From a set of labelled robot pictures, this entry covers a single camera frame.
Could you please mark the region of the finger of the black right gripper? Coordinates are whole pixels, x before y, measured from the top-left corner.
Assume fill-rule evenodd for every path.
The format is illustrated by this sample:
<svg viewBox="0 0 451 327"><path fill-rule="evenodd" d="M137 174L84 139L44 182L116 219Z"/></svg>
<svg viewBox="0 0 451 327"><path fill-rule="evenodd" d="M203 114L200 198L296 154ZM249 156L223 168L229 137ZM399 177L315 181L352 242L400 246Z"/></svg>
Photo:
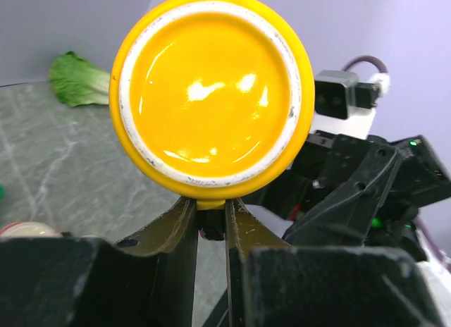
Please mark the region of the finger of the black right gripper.
<svg viewBox="0 0 451 327"><path fill-rule="evenodd" d="M334 138L309 138L290 168L243 200L283 219L303 221L307 212L333 191L322 173L334 143Z"/></svg>

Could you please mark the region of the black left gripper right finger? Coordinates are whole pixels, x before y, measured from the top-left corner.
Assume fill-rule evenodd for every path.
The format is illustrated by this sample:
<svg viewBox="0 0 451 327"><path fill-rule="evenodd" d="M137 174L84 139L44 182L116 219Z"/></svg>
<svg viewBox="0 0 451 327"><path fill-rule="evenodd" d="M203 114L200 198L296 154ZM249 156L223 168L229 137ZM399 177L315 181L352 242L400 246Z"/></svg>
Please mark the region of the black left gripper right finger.
<svg viewBox="0 0 451 327"><path fill-rule="evenodd" d="M225 206L231 326L443 326L426 279L401 249L294 247Z"/></svg>

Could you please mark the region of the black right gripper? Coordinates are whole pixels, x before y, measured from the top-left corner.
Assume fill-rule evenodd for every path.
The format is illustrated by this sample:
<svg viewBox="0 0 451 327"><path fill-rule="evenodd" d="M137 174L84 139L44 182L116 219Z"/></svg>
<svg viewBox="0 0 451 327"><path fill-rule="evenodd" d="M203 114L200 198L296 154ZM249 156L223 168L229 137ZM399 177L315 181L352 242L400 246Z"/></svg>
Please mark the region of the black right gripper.
<svg viewBox="0 0 451 327"><path fill-rule="evenodd" d="M309 138L334 138L313 188L329 193L286 230L284 241L418 249L412 222L420 208L450 197L450 176L427 140L325 132Z"/></svg>

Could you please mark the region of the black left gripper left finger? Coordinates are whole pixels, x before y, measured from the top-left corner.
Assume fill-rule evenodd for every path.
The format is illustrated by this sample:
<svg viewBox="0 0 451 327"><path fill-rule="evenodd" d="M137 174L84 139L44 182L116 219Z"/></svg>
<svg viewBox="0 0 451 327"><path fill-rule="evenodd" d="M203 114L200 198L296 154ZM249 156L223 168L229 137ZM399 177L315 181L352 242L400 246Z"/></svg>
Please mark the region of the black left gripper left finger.
<svg viewBox="0 0 451 327"><path fill-rule="evenodd" d="M196 203L116 244L95 237L1 239L2 326L189 326Z"/></svg>

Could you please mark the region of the yellow mug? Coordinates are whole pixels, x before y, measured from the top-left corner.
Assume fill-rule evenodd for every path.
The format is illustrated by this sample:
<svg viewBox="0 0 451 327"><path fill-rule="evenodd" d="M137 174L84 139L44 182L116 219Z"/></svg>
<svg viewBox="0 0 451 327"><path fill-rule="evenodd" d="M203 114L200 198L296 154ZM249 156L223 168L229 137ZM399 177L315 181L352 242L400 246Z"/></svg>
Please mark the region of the yellow mug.
<svg viewBox="0 0 451 327"><path fill-rule="evenodd" d="M167 0L123 40L111 120L165 188L223 207L277 178L304 144L314 75L290 25L257 0Z"/></svg>

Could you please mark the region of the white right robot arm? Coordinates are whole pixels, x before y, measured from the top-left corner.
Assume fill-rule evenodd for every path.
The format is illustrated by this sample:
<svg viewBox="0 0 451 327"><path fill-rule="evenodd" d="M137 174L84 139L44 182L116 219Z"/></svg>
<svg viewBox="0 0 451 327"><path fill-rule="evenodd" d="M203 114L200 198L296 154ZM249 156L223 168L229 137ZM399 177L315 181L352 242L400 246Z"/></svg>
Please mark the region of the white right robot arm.
<svg viewBox="0 0 451 327"><path fill-rule="evenodd" d="M291 245L403 249L449 321L450 260L418 217L449 198L450 174L425 137L389 142L318 131L286 172L244 201L292 221L276 230Z"/></svg>

